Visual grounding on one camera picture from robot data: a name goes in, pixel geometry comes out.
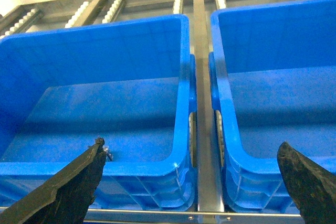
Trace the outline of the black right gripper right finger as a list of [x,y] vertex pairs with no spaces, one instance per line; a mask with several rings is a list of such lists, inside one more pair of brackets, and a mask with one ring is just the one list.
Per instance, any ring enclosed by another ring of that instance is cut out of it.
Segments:
[[335,223],[335,175],[288,142],[278,148],[277,163],[285,188],[305,223]]

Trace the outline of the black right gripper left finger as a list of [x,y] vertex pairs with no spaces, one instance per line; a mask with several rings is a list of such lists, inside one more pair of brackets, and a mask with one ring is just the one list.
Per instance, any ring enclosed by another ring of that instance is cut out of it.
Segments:
[[95,144],[1,213],[1,223],[83,223],[102,179],[107,154]]

